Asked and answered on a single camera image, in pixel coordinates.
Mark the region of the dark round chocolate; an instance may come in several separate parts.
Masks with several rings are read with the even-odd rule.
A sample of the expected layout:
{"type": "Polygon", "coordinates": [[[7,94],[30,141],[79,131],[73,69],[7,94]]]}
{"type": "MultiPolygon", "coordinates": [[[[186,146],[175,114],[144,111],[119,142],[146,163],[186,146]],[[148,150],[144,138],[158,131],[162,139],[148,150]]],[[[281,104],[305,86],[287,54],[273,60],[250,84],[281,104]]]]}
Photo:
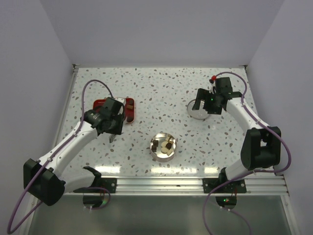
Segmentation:
{"type": "Polygon", "coordinates": [[[172,144],[171,143],[167,143],[165,146],[167,149],[171,149],[172,148],[172,144]]]}

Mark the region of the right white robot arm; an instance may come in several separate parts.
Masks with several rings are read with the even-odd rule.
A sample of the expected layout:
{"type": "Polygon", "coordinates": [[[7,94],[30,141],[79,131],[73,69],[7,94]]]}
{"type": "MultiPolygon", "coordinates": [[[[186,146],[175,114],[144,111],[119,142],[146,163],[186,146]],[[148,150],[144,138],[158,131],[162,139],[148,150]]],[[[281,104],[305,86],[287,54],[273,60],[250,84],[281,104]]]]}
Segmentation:
{"type": "Polygon", "coordinates": [[[198,89],[192,110],[199,110],[202,102],[208,114],[220,115],[225,110],[237,121],[245,135],[240,159],[223,168],[214,184],[221,191],[229,192],[235,187],[235,180],[244,178],[245,174],[280,163],[281,131],[258,118],[246,104],[244,95],[233,90],[230,78],[213,76],[210,83],[212,89],[198,89]]]}

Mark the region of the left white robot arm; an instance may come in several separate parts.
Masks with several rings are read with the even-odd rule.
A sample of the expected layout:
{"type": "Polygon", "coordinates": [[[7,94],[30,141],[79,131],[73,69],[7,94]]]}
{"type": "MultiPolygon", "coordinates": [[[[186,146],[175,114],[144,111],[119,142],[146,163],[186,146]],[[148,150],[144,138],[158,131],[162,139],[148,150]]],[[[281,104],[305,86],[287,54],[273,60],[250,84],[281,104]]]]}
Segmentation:
{"type": "Polygon", "coordinates": [[[69,135],[37,161],[29,159],[23,166],[24,189],[48,206],[57,203],[64,193],[85,188],[102,190],[101,173],[90,166],[87,175],[71,179],[62,176],[74,157],[99,135],[120,135],[125,120],[125,98],[108,97],[104,104],[84,113],[69,135]]]}

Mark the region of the round silver tin lid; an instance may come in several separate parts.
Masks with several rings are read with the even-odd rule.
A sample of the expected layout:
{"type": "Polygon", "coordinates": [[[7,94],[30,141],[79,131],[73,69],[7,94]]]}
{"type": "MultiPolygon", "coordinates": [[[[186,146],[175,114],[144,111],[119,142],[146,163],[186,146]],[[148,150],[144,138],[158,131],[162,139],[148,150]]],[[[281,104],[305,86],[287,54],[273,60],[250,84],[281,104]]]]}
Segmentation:
{"type": "Polygon", "coordinates": [[[193,110],[193,106],[195,104],[195,99],[191,100],[187,105],[187,112],[188,114],[197,120],[206,120],[210,117],[210,114],[207,113],[207,111],[203,108],[204,101],[202,100],[200,103],[200,108],[198,110],[193,110]]]}

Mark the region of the red rectangular tray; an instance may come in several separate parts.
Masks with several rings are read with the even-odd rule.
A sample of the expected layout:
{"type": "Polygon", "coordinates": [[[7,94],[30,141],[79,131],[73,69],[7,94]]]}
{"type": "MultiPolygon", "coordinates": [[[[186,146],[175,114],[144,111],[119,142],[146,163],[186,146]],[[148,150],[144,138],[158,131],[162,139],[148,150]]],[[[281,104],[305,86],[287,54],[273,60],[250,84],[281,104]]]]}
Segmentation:
{"type": "MultiPolygon", "coordinates": [[[[134,99],[133,98],[130,98],[130,97],[126,97],[126,105],[125,105],[125,123],[126,124],[131,124],[132,122],[127,122],[127,118],[128,117],[133,117],[135,118],[135,102],[134,102],[134,99]],[[127,105],[133,105],[134,106],[134,109],[133,110],[129,110],[127,109],[127,105]]],[[[99,107],[102,106],[104,103],[105,103],[106,99],[98,99],[98,100],[95,100],[94,103],[93,103],[93,109],[98,112],[99,110],[99,107]]]]}

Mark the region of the round silver tin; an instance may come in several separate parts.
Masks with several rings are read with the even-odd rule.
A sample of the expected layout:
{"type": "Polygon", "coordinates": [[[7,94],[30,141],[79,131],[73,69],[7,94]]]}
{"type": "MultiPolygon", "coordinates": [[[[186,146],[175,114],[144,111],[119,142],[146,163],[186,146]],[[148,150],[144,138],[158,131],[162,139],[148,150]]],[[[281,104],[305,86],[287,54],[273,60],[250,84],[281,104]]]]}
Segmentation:
{"type": "Polygon", "coordinates": [[[171,134],[163,132],[157,133],[152,137],[150,141],[150,153],[153,159],[157,162],[166,163],[171,161],[174,158],[176,151],[177,151],[177,140],[171,134]],[[172,148],[167,150],[167,152],[172,150],[172,153],[170,155],[167,155],[167,152],[166,153],[161,152],[161,148],[165,147],[163,142],[166,141],[167,137],[171,137],[169,143],[172,144],[172,148]],[[154,140],[158,140],[158,145],[155,145],[157,146],[156,151],[151,150],[151,146],[153,145],[154,140]]]}

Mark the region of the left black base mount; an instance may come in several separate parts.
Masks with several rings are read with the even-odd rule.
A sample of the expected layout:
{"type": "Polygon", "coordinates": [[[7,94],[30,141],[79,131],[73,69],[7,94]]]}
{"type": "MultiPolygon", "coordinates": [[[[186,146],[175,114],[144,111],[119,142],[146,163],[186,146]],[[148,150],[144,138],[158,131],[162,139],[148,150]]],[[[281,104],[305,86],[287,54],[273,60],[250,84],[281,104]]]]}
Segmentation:
{"type": "Polygon", "coordinates": [[[83,184],[82,187],[75,188],[75,193],[105,193],[106,191],[100,190],[100,188],[106,189],[109,193],[116,192],[117,179],[110,177],[102,177],[102,173],[90,166],[83,167],[92,174],[91,183],[83,184]]]}

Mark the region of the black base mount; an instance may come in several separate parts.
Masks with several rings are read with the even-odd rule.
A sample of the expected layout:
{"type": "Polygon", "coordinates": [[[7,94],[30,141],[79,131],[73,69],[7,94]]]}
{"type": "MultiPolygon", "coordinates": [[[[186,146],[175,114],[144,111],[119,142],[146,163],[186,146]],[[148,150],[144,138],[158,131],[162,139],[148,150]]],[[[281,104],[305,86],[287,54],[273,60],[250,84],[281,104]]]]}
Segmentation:
{"type": "Polygon", "coordinates": [[[82,187],[75,188],[75,193],[105,193],[106,191],[100,190],[100,188],[106,189],[109,193],[116,192],[117,179],[110,177],[102,177],[102,173],[90,166],[83,167],[92,174],[91,183],[83,184],[82,187]]]}
{"type": "Polygon", "coordinates": [[[202,187],[204,193],[210,193],[213,189],[223,185],[216,189],[214,193],[247,193],[246,184],[244,179],[228,182],[225,167],[221,169],[217,178],[202,178],[202,187]]]}

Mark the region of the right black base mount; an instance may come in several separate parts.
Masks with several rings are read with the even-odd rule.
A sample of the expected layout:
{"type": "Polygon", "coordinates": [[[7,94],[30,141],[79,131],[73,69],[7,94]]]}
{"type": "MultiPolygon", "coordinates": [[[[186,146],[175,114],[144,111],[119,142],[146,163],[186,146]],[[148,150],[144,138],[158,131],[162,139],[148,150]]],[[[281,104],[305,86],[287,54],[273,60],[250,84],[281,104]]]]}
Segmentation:
{"type": "Polygon", "coordinates": [[[221,169],[217,178],[202,178],[202,187],[204,193],[210,193],[213,189],[223,185],[216,189],[214,193],[247,193],[246,184],[244,179],[228,182],[225,167],[221,169]]]}

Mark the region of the aluminium front rail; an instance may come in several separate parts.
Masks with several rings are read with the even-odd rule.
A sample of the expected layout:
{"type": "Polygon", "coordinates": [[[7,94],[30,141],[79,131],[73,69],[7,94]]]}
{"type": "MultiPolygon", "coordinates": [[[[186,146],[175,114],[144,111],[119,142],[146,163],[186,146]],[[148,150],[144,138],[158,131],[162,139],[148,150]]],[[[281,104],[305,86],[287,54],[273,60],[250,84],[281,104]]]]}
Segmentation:
{"type": "MultiPolygon", "coordinates": [[[[201,177],[118,177],[112,183],[112,195],[147,195],[147,196],[204,196],[209,188],[208,180],[201,177]]],[[[285,196],[288,188],[282,176],[251,176],[245,178],[234,188],[226,186],[228,192],[214,191],[212,195],[243,196],[285,196]]]]}

